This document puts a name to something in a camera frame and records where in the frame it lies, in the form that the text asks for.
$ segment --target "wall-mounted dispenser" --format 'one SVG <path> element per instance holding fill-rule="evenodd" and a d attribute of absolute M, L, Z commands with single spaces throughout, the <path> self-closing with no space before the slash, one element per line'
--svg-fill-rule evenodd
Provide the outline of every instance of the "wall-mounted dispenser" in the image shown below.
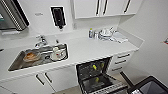
<path fill-rule="evenodd" d="M 51 11 L 53 14 L 53 19 L 55 22 L 55 26 L 58 26 L 60 30 L 63 29 L 63 26 L 65 26 L 65 18 L 64 18 L 64 12 L 63 7 L 51 7 Z"/>

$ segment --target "cabinet handle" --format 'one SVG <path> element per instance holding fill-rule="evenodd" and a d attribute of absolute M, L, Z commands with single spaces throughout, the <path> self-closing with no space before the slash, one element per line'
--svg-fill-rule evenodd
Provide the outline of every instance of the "cabinet handle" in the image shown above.
<path fill-rule="evenodd" d="M 47 79 L 50 81 L 50 83 L 52 83 L 52 80 L 51 80 L 50 77 L 47 75 L 47 73 L 45 73 L 45 76 L 46 76 Z"/>
<path fill-rule="evenodd" d="M 107 8 L 107 0 L 106 0 L 105 5 L 104 5 L 104 12 L 103 12 L 103 15 L 106 13 L 106 8 Z"/>
<path fill-rule="evenodd" d="M 131 0 L 128 0 L 128 2 L 127 2 L 127 6 L 126 6 L 126 8 L 125 8 L 125 10 L 124 10 L 124 13 L 127 12 L 127 10 L 128 10 L 128 6 L 129 6 L 129 4 L 130 4 L 130 1 L 131 1 Z"/>
<path fill-rule="evenodd" d="M 97 11 L 96 11 L 96 16 L 97 16 L 98 12 L 99 12 L 99 0 L 97 0 Z"/>
<path fill-rule="evenodd" d="M 44 85 L 44 82 L 39 78 L 38 74 L 36 75 L 36 78 L 40 81 L 41 84 Z"/>
<path fill-rule="evenodd" d="M 118 56 L 117 58 L 123 58 L 123 57 L 127 57 L 130 56 L 130 54 L 124 55 L 124 56 Z"/>
<path fill-rule="evenodd" d="M 115 64 L 120 64 L 120 63 L 124 63 L 126 62 L 126 60 L 120 61 L 120 62 L 115 62 Z"/>
<path fill-rule="evenodd" d="M 112 71 L 116 71 L 116 70 L 119 70 L 119 69 L 122 69 L 122 67 L 119 67 L 119 68 L 116 68 L 116 69 L 112 69 Z"/>

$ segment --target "faucet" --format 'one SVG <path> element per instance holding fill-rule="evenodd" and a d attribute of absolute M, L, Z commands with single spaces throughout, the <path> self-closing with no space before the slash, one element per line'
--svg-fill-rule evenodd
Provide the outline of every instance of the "faucet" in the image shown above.
<path fill-rule="evenodd" d="M 39 38 L 39 40 L 41 40 L 41 42 L 37 43 L 35 45 L 35 47 L 39 47 L 40 48 L 40 47 L 45 46 L 45 45 L 48 44 L 44 35 L 37 36 L 36 38 Z"/>

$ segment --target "white wall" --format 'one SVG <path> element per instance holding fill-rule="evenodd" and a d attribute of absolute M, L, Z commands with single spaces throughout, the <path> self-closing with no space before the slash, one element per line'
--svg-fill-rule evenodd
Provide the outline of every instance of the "white wall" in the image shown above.
<path fill-rule="evenodd" d="M 0 34 L 0 41 L 22 39 L 28 37 L 35 37 L 37 35 L 54 35 L 54 34 L 65 34 L 74 32 L 73 25 L 75 23 L 75 29 L 88 29 L 89 28 L 101 28 L 101 27 L 112 27 L 117 28 L 120 20 L 118 17 L 107 17 L 107 18 L 92 18 L 92 19 L 79 19 L 75 20 L 72 17 L 71 2 L 70 0 L 18 0 L 23 8 L 23 11 L 28 18 L 30 25 L 29 28 L 22 31 L 18 35 L 4 35 Z M 66 26 L 63 31 L 59 31 L 54 25 L 51 6 L 63 6 Z"/>
<path fill-rule="evenodd" d="M 144 0 L 136 15 L 121 17 L 119 27 L 145 40 L 127 70 L 151 74 L 168 86 L 168 45 L 162 43 L 168 37 L 167 9 L 168 0 Z M 128 75 L 136 83 L 137 72 Z"/>

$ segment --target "stainless steel sink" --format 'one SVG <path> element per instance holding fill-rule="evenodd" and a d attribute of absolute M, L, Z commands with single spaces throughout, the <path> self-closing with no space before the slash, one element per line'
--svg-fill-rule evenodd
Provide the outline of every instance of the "stainless steel sink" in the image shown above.
<path fill-rule="evenodd" d="M 64 49 L 66 52 L 65 57 L 60 60 L 52 60 L 50 58 L 50 55 L 51 55 L 51 53 L 53 53 L 54 47 L 58 47 L 59 50 Z M 25 57 L 27 51 L 39 52 L 41 54 L 40 59 L 37 61 L 30 62 L 30 63 L 25 62 L 23 60 L 23 58 Z M 52 62 L 65 60 L 67 58 L 68 58 L 68 51 L 67 51 L 66 44 L 60 44 L 57 46 L 46 46 L 46 47 L 41 47 L 39 49 L 27 49 L 27 50 L 21 51 L 19 53 L 19 55 L 17 56 L 17 58 L 15 59 L 15 61 L 13 62 L 13 64 L 10 66 L 10 68 L 8 70 L 14 71 L 14 70 L 19 70 L 19 69 L 29 68 L 29 67 L 33 67 L 33 66 L 38 66 L 38 65 L 43 65 L 43 64 L 48 64 L 48 63 L 52 63 Z"/>

